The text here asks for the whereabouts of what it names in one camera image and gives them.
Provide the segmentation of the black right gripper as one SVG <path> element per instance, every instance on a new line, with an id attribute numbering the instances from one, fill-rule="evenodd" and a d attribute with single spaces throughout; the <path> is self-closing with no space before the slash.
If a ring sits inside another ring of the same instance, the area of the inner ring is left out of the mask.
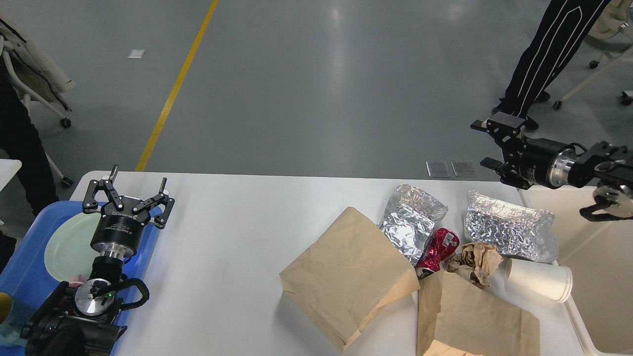
<path id="1" fill-rule="evenodd" d="M 486 157 L 480 165 L 494 171 L 499 182 L 520 185 L 520 177 L 529 184 L 557 189 L 568 183 L 568 176 L 578 157 L 571 144 L 524 136 L 526 120 L 498 111 L 485 120 L 475 120 L 470 128 L 486 133 L 500 149 L 522 149 L 516 168 L 506 162 Z"/>

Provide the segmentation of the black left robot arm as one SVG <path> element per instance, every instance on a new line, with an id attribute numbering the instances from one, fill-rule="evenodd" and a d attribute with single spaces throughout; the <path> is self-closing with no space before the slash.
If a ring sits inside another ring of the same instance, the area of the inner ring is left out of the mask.
<path id="1" fill-rule="evenodd" d="M 97 253 L 85 282 L 61 281 L 27 320 L 20 334 L 28 356 L 108 356 L 127 330 L 115 320 L 124 311 L 141 307 L 150 298 L 145 282 L 124 272 L 125 264 L 142 255 L 145 229 L 164 228 L 175 200 L 165 189 L 145 200 L 118 194 L 119 171 L 91 180 L 82 212 L 98 214 L 89 246 Z"/>

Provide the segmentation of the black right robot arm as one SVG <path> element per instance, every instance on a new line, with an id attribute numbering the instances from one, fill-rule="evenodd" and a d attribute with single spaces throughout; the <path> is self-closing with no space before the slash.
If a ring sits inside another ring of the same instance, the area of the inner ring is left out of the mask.
<path id="1" fill-rule="evenodd" d="M 533 185 L 559 189 L 563 185 L 583 188 L 596 180 L 594 203 L 579 210 L 591 222 L 626 221 L 633 217 L 632 151 L 604 140 L 586 148 L 525 135 L 527 120 L 497 112 L 486 120 L 475 120 L 473 130 L 493 138 L 502 160 L 481 161 L 499 176 L 502 184 L 527 190 Z"/>

